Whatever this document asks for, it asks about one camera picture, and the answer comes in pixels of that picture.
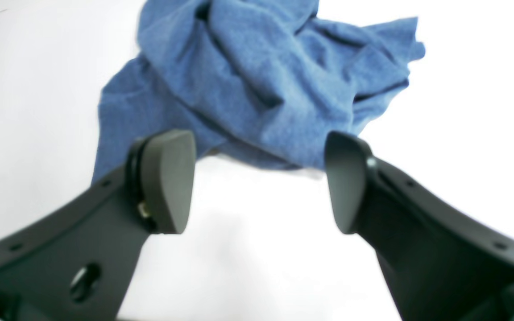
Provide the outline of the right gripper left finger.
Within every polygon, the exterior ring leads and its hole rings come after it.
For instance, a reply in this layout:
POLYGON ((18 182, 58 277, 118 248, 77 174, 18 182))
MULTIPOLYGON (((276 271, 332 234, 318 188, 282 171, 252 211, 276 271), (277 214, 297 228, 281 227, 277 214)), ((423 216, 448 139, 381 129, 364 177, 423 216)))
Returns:
POLYGON ((190 214, 192 132, 136 141, 126 164, 0 240, 0 321, 114 321, 141 248, 179 235, 190 214))

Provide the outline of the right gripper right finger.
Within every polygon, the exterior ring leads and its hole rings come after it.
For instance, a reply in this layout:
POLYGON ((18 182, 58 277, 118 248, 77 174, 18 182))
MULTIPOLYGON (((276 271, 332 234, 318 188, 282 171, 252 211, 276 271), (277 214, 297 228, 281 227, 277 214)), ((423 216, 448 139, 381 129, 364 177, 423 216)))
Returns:
POLYGON ((514 240, 445 203, 355 136, 324 162, 337 228, 377 259, 404 321, 514 321, 514 240))

